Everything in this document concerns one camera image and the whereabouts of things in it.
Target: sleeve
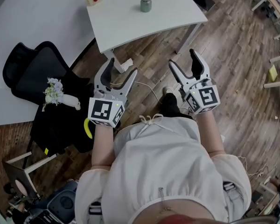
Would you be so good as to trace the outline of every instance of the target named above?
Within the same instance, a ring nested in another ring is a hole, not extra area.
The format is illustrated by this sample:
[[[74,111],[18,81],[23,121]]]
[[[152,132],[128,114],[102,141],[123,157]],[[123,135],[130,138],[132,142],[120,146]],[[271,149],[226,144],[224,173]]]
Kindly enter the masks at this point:
[[[247,172],[241,161],[229,154],[215,155],[211,159],[223,181],[232,182],[239,190],[244,200],[245,210],[247,210],[250,206],[252,191]]]
[[[78,182],[75,198],[75,216],[77,224],[87,224],[89,206],[101,201],[109,171],[93,169],[82,174]]]

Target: forearm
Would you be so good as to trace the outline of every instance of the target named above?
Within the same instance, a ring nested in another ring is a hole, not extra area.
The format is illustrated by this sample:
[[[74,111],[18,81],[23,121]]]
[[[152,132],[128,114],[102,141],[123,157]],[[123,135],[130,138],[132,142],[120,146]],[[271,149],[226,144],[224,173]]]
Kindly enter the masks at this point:
[[[113,129],[97,125],[91,156],[92,166],[111,166],[114,160]]]
[[[223,142],[212,111],[207,111],[196,117],[202,146],[210,157],[225,154]]]

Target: cable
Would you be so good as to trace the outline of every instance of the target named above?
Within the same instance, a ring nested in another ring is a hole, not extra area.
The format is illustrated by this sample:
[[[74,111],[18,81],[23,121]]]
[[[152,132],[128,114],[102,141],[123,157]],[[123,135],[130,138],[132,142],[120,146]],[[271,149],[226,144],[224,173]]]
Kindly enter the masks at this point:
[[[256,174],[259,174],[265,168],[267,168],[267,173],[270,173],[273,170],[273,168],[272,168],[271,171],[269,171],[269,167],[267,166],[267,163],[265,163],[264,166],[258,172],[254,173],[254,174],[248,174],[248,172],[247,172],[247,159],[245,157],[242,157],[242,156],[238,156],[238,158],[242,158],[242,159],[245,160],[245,170],[246,170],[246,173],[247,173],[248,176],[254,176]]]
[[[143,84],[145,86],[147,86],[148,88],[150,88],[150,90],[153,92],[155,98],[157,99],[157,101],[162,104],[162,102],[158,99],[157,95],[155,94],[154,90],[148,85],[148,84],[144,84],[144,83],[141,83],[141,82],[137,82],[135,81],[135,83],[138,83],[138,84]],[[179,107],[180,109],[186,109],[187,111],[190,111],[189,108],[186,108],[186,107]]]

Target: white marker cube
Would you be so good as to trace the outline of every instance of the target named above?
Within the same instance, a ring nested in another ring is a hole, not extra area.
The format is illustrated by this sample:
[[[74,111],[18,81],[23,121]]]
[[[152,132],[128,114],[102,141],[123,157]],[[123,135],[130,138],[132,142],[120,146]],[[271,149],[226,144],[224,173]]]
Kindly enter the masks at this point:
[[[88,118],[96,125],[115,128],[125,107],[122,101],[90,98]]]
[[[191,89],[185,96],[191,113],[200,114],[214,109],[220,104],[220,98],[216,85],[205,86],[199,89]]]

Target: chair backrest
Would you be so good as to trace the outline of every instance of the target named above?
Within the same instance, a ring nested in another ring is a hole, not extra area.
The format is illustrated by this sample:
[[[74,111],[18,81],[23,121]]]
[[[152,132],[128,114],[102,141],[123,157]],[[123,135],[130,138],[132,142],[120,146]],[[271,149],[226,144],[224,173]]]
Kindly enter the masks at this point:
[[[30,49],[21,42],[14,47],[3,68],[3,79],[9,88],[13,88],[17,84],[36,54],[37,50]]]
[[[63,77],[70,69],[53,43],[43,42],[35,50],[37,53],[11,88],[16,97],[41,105],[48,77]]]

